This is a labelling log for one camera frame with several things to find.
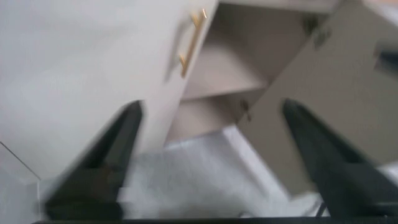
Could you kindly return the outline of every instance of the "floor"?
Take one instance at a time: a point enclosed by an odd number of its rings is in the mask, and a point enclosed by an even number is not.
[[[235,126],[138,155],[132,164],[119,194],[125,218],[314,216],[321,201],[315,192],[290,198]],[[398,183],[397,167],[381,170]],[[0,172],[1,183],[6,177]],[[15,221],[9,223],[45,219],[39,202],[56,182],[43,180],[28,188],[14,181],[1,184],[0,218]]]

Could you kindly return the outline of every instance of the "cabinet panel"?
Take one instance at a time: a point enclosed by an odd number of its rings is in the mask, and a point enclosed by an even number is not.
[[[346,1],[326,22],[331,36],[314,36],[251,108],[239,127],[292,194],[310,190],[306,171],[281,112],[298,100],[378,164],[398,159],[398,79],[375,68],[375,50],[396,43],[398,28],[363,6]]]
[[[174,61],[189,15],[211,17],[215,0],[1,4],[0,136],[32,170],[58,174],[133,100],[145,100],[137,151],[162,148],[186,84]]]

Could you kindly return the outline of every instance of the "drawer handle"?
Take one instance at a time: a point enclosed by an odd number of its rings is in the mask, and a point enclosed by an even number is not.
[[[205,21],[206,18],[207,18],[207,16],[206,16],[205,9],[201,10],[199,16],[191,15],[192,22],[195,25],[195,33],[193,33],[193,37],[191,40],[191,44],[189,45],[187,57],[184,57],[182,54],[180,54],[180,62],[182,65],[182,72],[181,72],[182,78],[185,78],[185,75],[187,74],[189,63],[191,62],[193,52],[195,51],[195,47],[198,42],[200,31],[203,26],[203,22]]]

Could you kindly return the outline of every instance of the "cabinet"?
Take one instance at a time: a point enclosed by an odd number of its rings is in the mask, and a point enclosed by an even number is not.
[[[325,22],[311,36],[302,30],[307,15],[221,4],[169,140],[237,123],[292,195],[312,190],[281,113],[283,100],[292,98],[376,164],[396,161],[398,80],[376,64],[380,45],[397,44],[398,28],[357,1],[342,3],[330,16],[316,14]],[[252,29],[256,21],[260,27]],[[244,77],[232,78],[239,74]],[[223,75],[232,80],[218,80]]]
[[[136,153],[237,123],[299,194],[312,186],[280,113],[282,100],[293,98],[371,159],[394,161],[398,81],[375,69],[374,51],[394,43],[398,31],[361,2],[334,12],[337,5],[7,1],[0,7],[7,21],[0,25],[0,139],[46,178],[81,154],[120,106],[144,100]],[[204,24],[195,26],[190,14],[202,9]],[[323,30],[329,35],[319,42]]]
[[[144,100],[137,152],[161,149],[216,0],[4,1],[0,139],[41,178],[59,174],[124,104]]]

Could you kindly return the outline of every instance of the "cabinet shelf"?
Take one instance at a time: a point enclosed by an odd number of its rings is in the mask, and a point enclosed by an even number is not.
[[[226,35],[211,30],[193,68],[183,100],[266,88],[267,79]]]

